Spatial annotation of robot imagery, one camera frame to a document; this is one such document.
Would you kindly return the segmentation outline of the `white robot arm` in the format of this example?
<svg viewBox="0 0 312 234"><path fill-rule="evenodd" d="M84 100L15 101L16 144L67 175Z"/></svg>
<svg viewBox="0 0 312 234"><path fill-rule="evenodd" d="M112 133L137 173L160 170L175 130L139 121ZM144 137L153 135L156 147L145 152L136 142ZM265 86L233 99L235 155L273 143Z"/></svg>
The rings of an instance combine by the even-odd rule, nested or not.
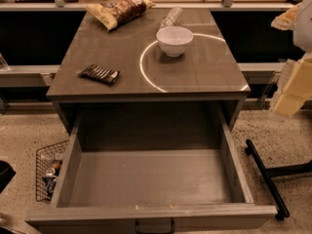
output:
<svg viewBox="0 0 312 234"><path fill-rule="evenodd" d="M312 0L303 0L274 18L271 26L291 30L293 43L305 52L298 61L288 60L278 80L270 110L292 117L312 98Z"/></svg>

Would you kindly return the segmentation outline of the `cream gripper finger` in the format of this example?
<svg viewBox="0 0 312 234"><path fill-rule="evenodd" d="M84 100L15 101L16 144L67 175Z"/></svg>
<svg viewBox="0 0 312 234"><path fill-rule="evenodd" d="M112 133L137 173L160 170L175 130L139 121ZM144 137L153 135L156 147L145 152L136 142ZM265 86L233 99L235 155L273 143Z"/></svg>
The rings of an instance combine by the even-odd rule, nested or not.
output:
<svg viewBox="0 0 312 234"><path fill-rule="evenodd" d="M271 26L280 30L294 30L294 23L300 6L301 4L298 3L274 18Z"/></svg>
<svg viewBox="0 0 312 234"><path fill-rule="evenodd" d="M292 117L312 98L312 58L287 61L277 86L270 110L284 117Z"/></svg>

